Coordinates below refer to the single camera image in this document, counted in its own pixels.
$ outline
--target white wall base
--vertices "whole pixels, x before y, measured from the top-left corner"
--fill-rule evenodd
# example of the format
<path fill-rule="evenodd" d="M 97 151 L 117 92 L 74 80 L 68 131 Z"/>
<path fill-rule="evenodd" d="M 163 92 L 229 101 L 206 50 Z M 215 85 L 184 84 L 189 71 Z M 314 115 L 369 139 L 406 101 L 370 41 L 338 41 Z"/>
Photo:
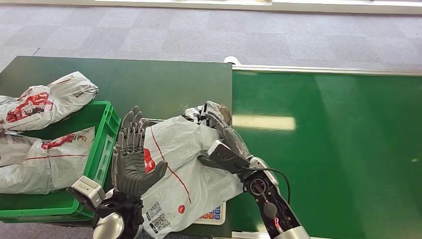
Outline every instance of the white wall base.
<path fill-rule="evenodd" d="M 422 14 L 420 0 L 0 0 L 0 3 Z"/>

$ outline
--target green plastic crate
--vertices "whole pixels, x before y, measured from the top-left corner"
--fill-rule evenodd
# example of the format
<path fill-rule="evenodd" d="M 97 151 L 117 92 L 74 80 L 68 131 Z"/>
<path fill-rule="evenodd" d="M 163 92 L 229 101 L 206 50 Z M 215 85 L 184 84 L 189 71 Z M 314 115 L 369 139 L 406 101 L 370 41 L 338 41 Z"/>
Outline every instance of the green plastic crate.
<path fill-rule="evenodd" d="M 104 185 L 120 126 L 120 117 L 108 101 L 91 102 L 68 119 L 25 135 L 55 139 L 95 126 L 95 139 L 84 175 Z M 66 191 L 47 195 L 0 194 L 0 221 L 4 223 L 88 221 L 93 213 Z"/>

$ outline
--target gray carpet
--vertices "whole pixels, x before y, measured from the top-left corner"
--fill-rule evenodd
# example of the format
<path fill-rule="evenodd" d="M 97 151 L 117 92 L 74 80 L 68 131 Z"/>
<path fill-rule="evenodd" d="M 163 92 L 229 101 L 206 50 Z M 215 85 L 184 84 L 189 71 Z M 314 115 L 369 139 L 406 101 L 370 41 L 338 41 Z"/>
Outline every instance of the gray carpet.
<path fill-rule="evenodd" d="M 422 71 L 422 17 L 0 5 L 0 70 L 17 55 Z M 2 239 L 91 233 L 0 224 Z"/>

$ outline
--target qr code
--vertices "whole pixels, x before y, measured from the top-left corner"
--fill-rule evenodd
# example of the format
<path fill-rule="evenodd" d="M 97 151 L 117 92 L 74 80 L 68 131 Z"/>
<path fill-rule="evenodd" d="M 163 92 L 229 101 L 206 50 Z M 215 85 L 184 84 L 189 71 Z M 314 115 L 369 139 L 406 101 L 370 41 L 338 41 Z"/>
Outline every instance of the qr code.
<path fill-rule="evenodd" d="M 0 144 L 7 144 L 8 140 L 6 137 L 0 137 Z"/>
<path fill-rule="evenodd" d="M 146 212 L 146 216 L 148 220 L 151 220 L 155 215 L 157 215 L 159 212 L 161 212 L 161 206 L 160 203 L 156 202 L 152 207 Z"/>
<path fill-rule="evenodd" d="M 14 136 L 12 135 L 12 144 L 22 144 L 25 143 L 25 139 L 23 137 L 20 136 Z"/>
<path fill-rule="evenodd" d="M 154 230 L 155 233 L 163 230 L 164 228 L 170 225 L 169 220 L 167 220 L 166 215 L 164 213 L 160 214 L 156 219 L 152 220 L 149 224 L 151 228 Z"/>

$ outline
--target green tabletop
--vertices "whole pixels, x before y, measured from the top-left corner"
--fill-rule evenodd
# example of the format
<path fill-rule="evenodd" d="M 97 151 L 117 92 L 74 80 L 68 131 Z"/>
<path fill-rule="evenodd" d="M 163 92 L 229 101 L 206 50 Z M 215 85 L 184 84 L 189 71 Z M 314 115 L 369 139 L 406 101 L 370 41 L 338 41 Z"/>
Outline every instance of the green tabletop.
<path fill-rule="evenodd" d="M 421 76 L 233 71 L 233 125 L 288 176 L 313 237 L 422 238 L 421 120 Z M 266 231 L 249 195 L 233 200 L 233 230 Z"/>
<path fill-rule="evenodd" d="M 121 118 L 134 105 L 154 119 L 180 115 L 207 100 L 231 109 L 231 64 L 223 63 L 18 56 L 0 73 L 0 95 L 18 97 L 29 86 L 47 85 L 74 71 L 95 83 L 99 88 L 95 100 L 110 101 Z M 107 181 L 105 188 L 111 186 L 110 178 Z M 222 226 L 194 224 L 181 233 L 230 237 L 231 208 L 229 201 Z"/>

